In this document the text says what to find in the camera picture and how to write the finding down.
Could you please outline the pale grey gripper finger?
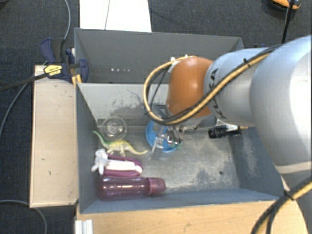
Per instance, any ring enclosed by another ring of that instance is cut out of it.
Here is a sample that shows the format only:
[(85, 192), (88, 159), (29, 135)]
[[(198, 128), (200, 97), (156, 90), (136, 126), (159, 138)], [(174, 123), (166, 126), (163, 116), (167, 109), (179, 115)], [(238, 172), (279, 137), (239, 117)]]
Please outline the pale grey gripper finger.
[(155, 139), (152, 146), (152, 160), (159, 160), (163, 150), (163, 139)]
[(167, 127), (166, 126), (159, 126), (158, 130), (156, 131), (156, 137), (158, 139), (164, 139), (166, 140), (168, 137), (167, 134)]

